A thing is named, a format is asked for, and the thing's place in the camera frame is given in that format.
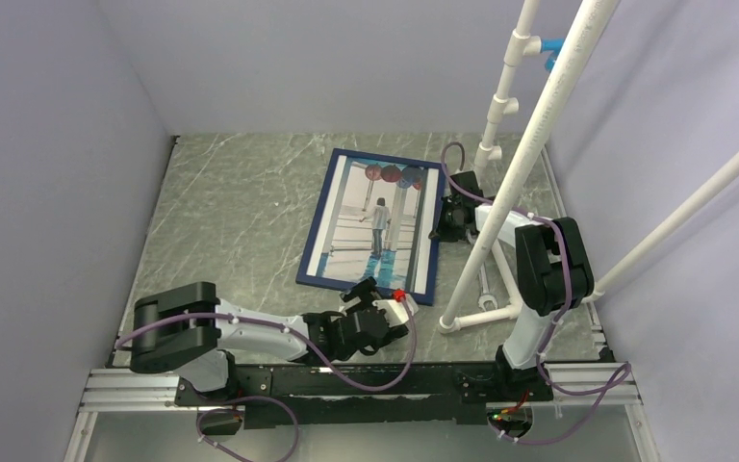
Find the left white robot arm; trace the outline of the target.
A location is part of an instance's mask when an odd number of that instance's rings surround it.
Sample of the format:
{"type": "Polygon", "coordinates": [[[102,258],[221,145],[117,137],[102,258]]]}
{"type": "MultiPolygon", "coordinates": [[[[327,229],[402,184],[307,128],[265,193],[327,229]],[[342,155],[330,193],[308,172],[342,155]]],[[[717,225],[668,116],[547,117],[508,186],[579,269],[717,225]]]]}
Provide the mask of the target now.
{"type": "Polygon", "coordinates": [[[215,284],[197,282],[139,299],[134,328],[115,341],[115,349],[130,352],[133,372],[175,372],[215,404],[238,391],[236,350],[331,368],[409,338],[405,363],[412,364],[420,307],[410,294],[380,288],[368,277],[340,300],[335,310],[278,316],[244,309],[218,297],[215,284]]]}

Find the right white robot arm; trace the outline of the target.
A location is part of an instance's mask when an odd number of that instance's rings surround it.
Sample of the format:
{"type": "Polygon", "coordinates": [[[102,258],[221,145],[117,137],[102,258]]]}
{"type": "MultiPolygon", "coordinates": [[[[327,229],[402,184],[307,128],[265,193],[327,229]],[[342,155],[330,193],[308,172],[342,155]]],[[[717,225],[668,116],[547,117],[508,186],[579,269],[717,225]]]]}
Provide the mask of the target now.
{"type": "Polygon", "coordinates": [[[526,215],[512,232],[522,308],[497,349],[492,386],[504,399],[548,377],[543,363],[554,331],[568,311],[591,295],[595,278],[578,223],[570,217],[526,215]]]}

